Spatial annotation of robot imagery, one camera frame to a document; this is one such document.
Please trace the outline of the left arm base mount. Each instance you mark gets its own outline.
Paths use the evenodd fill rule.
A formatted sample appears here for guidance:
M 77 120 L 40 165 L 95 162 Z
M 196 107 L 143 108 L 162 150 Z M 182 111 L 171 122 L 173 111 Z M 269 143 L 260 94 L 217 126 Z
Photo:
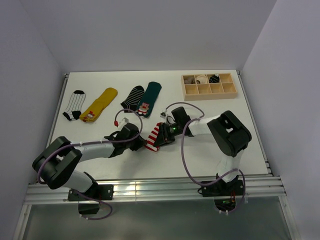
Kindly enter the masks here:
M 113 207 L 106 201 L 113 199 L 113 184 L 96 184 L 91 186 L 86 192 L 81 193 L 75 189 L 70 189 L 67 200 L 78 202 L 78 213 L 88 220 L 102 220 L 109 217 L 113 212 Z M 102 207 L 107 207 L 109 212 L 105 216 L 94 217 Z

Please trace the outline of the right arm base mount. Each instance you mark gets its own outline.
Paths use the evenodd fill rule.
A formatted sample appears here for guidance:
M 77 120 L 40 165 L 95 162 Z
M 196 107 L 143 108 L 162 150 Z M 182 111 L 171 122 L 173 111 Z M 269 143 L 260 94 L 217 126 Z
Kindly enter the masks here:
M 241 179 L 236 177 L 230 182 L 219 180 L 213 185 L 201 186 L 197 192 L 202 197 L 225 197 L 214 199 L 214 204 L 218 211 L 228 214 L 244 202 L 246 185 Z

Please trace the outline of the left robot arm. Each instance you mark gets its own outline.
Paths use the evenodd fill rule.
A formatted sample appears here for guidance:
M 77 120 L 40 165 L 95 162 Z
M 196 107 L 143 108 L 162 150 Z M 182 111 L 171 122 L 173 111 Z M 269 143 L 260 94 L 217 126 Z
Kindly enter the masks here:
M 127 149 L 137 151 L 146 143 L 132 123 L 98 141 L 73 143 L 60 136 L 33 161 L 32 168 L 50 189 L 66 187 L 91 200 L 101 195 L 101 188 L 90 174 L 77 171 L 77 165 L 93 159 L 114 158 Z

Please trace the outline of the aluminium front rail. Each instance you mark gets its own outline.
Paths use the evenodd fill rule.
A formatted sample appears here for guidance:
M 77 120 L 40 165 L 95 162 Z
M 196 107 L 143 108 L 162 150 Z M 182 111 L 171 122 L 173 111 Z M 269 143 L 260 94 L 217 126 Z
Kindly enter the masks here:
M 112 200 L 108 203 L 121 202 L 159 202 L 203 200 L 198 193 L 200 188 L 189 178 L 167 178 L 154 180 L 110 180 L 100 181 L 101 185 L 113 185 Z M 279 176 L 246 177 L 246 198 L 282 197 L 285 188 Z M 76 204 L 69 201 L 70 190 L 61 187 L 51 190 L 40 184 L 28 186 L 23 201 L 24 205 Z

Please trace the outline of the beige rolled sock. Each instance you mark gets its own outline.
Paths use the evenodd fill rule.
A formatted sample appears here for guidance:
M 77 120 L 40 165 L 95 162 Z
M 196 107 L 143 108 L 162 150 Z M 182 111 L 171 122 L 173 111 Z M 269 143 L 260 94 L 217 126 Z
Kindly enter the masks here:
M 185 85 L 191 85 L 195 83 L 195 78 L 193 76 L 186 76 L 183 81 Z

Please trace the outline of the black rolled sock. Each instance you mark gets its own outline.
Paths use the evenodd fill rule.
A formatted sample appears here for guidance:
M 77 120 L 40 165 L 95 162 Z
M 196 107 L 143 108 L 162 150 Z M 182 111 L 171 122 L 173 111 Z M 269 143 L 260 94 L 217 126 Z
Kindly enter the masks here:
M 208 76 L 208 82 L 210 84 L 220 83 L 220 75 L 218 73 Z

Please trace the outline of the cream rolled sock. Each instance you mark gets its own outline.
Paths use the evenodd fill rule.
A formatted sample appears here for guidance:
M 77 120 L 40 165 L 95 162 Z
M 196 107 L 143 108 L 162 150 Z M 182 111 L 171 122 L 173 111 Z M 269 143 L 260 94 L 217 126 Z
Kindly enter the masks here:
M 208 78 L 205 74 L 197 75 L 195 77 L 195 83 L 196 84 L 207 84 L 208 83 Z

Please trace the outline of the dark green reindeer sock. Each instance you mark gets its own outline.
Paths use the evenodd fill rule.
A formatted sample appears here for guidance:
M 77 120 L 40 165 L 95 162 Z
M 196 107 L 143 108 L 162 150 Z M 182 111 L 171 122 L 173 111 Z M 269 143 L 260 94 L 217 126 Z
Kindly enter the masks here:
M 151 81 L 148 83 L 141 100 L 137 104 L 136 113 L 142 118 L 148 118 L 154 108 L 155 102 L 162 89 L 160 83 Z

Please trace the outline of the mustard yellow sock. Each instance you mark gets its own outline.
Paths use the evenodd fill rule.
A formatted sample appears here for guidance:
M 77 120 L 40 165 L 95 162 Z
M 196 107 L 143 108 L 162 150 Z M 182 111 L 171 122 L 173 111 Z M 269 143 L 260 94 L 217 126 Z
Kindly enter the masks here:
M 103 110 L 116 98 L 118 91 L 108 87 L 104 92 L 83 112 L 79 119 L 85 123 L 95 122 Z

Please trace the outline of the wooden compartment box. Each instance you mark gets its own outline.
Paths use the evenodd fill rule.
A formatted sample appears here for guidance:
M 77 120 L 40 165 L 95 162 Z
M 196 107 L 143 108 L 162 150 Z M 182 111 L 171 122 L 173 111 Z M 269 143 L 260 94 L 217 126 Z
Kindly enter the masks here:
M 231 73 L 216 73 L 220 76 L 220 83 L 209 83 L 208 76 L 215 73 L 187 74 L 181 76 L 182 92 L 185 101 L 206 101 L 235 99 L 238 91 Z M 207 84 L 196 84 L 196 76 L 206 75 Z M 184 84 L 186 76 L 194 77 L 194 84 Z

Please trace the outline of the red white santa sock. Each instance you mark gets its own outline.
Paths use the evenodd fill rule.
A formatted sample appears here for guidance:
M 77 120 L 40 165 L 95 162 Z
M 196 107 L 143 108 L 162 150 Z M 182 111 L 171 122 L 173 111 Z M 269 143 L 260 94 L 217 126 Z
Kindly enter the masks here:
M 152 151 L 152 152 L 157 152 L 159 150 L 159 146 L 155 146 L 155 141 L 159 135 L 159 126 L 161 125 L 161 122 L 158 122 L 149 136 L 147 137 L 145 148 Z

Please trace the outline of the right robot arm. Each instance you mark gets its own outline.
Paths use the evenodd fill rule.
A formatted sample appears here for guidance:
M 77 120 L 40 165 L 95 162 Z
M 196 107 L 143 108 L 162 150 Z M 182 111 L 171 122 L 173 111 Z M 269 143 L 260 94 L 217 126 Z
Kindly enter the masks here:
M 252 140 L 250 131 L 231 112 L 227 110 L 218 116 L 205 118 L 205 113 L 200 110 L 201 116 L 191 119 L 184 107 L 180 106 L 171 111 L 174 123 L 163 122 L 159 125 L 158 135 L 154 141 L 155 147 L 169 145 L 175 141 L 175 137 L 181 135 L 181 158 L 183 167 L 188 177 L 201 187 L 216 184 L 217 191 L 222 195 L 229 194 L 239 174 L 240 161 L 245 149 Z M 219 161 L 217 178 L 208 183 L 195 180 L 188 170 L 184 154 L 184 137 L 195 137 L 199 135 L 212 135 L 218 148 L 223 153 Z

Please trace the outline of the black white striped ankle sock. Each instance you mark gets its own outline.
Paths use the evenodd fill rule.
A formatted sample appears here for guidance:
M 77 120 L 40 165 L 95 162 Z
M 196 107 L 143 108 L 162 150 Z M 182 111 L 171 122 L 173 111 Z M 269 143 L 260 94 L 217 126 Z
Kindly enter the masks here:
M 129 110 L 136 111 L 144 93 L 145 90 L 141 85 L 135 86 L 130 91 L 127 98 L 120 104 L 123 107 L 124 112 L 129 113 Z

